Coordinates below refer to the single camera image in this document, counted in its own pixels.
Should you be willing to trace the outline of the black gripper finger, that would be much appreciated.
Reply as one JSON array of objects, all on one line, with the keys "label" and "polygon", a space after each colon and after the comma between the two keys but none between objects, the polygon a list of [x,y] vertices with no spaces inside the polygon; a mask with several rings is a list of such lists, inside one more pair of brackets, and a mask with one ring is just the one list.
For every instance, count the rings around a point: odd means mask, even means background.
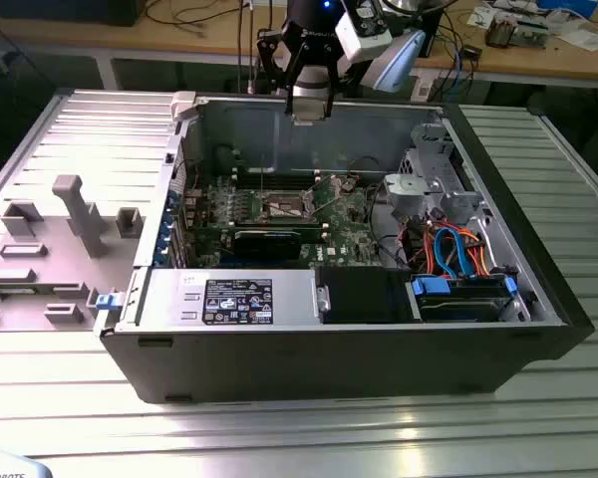
[{"label": "black gripper finger", "polygon": [[294,87],[304,67],[304,37],[299,27],[263,29],[256,47],[271,93],[285,94],[285,114],[293,114]]},{"label": "black gripper finger", "polygon": [[324,109],[324,118],[327,119],[331,116],[332,107],[334,103],[335,94],[339,88],[339,73],[338,73],[338,61],[341,55],[338,51],[330,44],[324,46],[324,62],[328,73],[328,96],[326,106]]}]

